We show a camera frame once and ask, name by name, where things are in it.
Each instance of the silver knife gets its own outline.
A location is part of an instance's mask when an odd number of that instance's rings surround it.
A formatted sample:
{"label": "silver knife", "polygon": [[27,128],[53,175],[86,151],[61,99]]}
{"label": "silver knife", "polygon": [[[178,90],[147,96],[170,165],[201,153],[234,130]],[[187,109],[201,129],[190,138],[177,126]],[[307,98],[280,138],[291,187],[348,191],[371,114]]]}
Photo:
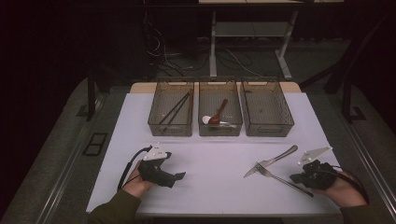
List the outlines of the silver knife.
{"label": "silver knife", "polygon": [[[289,148],[289,150],[285,151],[284,153],[280,154],[279,156],[277,156],[277,157],[275,157],[275,158],[273,158],[273,159],[271,159],[271,160],[269,160],[269,161],[261,161],[261,162],[260,162],[260,165],[261,165],[262,167],[267,167],[267,166],[269,166],[270,164],[272,164],[273,162],[276,162],[276,161],[278,161],[278,160],[280,160],[280,159],[282,159],[282,158],[288,156],[288,155],[291,154],[292,152],[296,151],[297,148],[298,148],[298,147],[297,147],[296,145],[293,145],[291,148]],[[251,168],[249,171],[247,171],[247,173],[244,175],[244,178],[246,178],[246,177],[248,177],[248,176],[250,176],[250,175],[253,175],[253,174],[256,173],[256,172],[258,172],[258,170],[256,169],[256,167],[253,167],[253,168]]]}

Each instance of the metal fork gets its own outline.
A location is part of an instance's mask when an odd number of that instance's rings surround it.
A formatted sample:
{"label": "metal fork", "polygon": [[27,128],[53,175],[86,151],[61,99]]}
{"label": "metal fork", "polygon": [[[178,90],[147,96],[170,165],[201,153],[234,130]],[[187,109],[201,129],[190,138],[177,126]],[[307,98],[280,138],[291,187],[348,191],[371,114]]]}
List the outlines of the metal fork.
{"label": "metal fork", "polygon": [[260,172],[260,174],[262,174],[262,175],[264,175],[266,177],[272,177],[274,179],[277,179],[280,182],[282,182],[282,183],[284,183],[286,185],[289,185],[290,187],[292,187],[294,189],[297,189],[298,191],[300,191],[303,194],[306,194],[306,195],[308,195],[310,197],[314,197],[314,194],[309,192],[308,190],[302,189],[302,188],[300,188],[300,187],[298,187],[298,186],[296,186],[294,184],[291,184],[290,182],[288,182],[288,181],[286,181],[286,180],[284,180],[284,179],[282,179],[280,177],[277,177],[276,175],[272,175],[271,172],[269,172],[267,169],[265,169],[263,166],[261,166],[258,162],[256,162],[255,167]]}

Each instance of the person's left hand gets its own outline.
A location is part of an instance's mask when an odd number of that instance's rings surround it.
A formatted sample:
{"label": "person's left hand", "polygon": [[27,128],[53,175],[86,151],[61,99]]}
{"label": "person's left hand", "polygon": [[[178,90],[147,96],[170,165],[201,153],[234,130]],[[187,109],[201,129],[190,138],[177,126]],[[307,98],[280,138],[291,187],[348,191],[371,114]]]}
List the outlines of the person's left hand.
{"label": "person's left hand", "polygon": [[144,181],[142,177],[139,174],[139,171],[137,168],[140,165],[139,161],[137,165],[134,167],[132,170],[131,174],[128,177],[128,180],[126,184],[122,187],[123,190],[126,192],[134,195],[136,198],[141,198],[143,194],[145,194],[147,191],[149,191],[152,186],[154,186],[153,183],[149,181]]}

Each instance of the floor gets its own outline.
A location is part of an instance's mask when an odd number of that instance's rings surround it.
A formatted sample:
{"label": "floor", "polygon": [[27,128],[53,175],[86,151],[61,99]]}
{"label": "floor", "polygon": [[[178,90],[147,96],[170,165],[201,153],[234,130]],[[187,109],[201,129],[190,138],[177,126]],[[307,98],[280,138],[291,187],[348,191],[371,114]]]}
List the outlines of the floor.
{"label": "floor", "polygon": [[[167,57],[159,60],[156,77],[207,76],[208,43],[200,39],[199,54],[185,56],[169,48]],[[218,76],[275,76],[282,80],[274,50],[279,39],[219,39],[217,44]],[[286,61],[294,82],[301,83],[335,63],[345,52],[347,40],[291,41]],[[329,95],[323,91],[326,78],[303,89],[307,93],[318,120],[326,133],[341,166],[357,175],[366,187],[373,204],[387,221],[396,218],[388,210],[395,204],[396,189],[395,134],[367,102],[359,89],[353,89],[352,105],[365,116],[353,124],[340,113],[342,93]],[[96,176],[114,131],[125,94],[130,86],[114,86],[109,93],[97,92],[97,112],[86,120],[87,83],[81,82],[71,94],[47,142],[1,223],[85,223],[85,208]],[[107,133],[99,156],[84,156],[83,150],[93,133]],[[367,151],[375,166],[361,158]],[[283,218],[157,218],[138,219],[141,223],[342,223],[341,216]]]}

